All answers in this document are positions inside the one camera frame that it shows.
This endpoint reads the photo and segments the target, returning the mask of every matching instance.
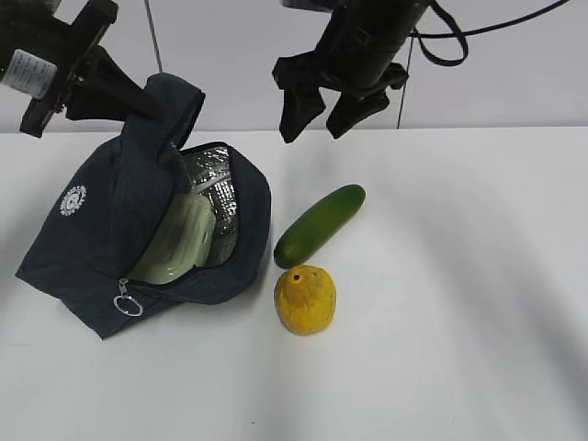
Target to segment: green cucumber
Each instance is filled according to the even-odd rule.
[[[277,242],[276,263],[282,268],[302,265],[357,213],[365,199],[366,190],[353,184],[318,201]]]

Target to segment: light green food container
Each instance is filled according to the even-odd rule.
[[[215,225],[216,218],[207,198],[195,193],[175,195],[129,278],[163,285],[194,266],[204,266]]]

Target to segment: silver foil lining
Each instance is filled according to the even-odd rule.
[[[237,199],[232,185],[231,158],[226,147],[215,147],[201,152],[183,154],[178,188],[200,193],[214,208],[217,224],[206,266],[226,262],[237,244],[239,221]]]

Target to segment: white table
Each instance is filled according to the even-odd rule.
[[[0,439],[588,437],[588,129],[274,132],[224,140],[267,175],[272,241],[357,182],[365,207],[310,261],[332,326],[289,334],[281,271],[105,342],[13,273],[107,134],[0,135]]]

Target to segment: bag logo patch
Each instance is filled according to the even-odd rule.
[[[62,215],[66,217],[71,216],[79,210],[84,204],[85,194],[86,191],[84,186],[70,188],[69,191],[65,193],[60,206]]]

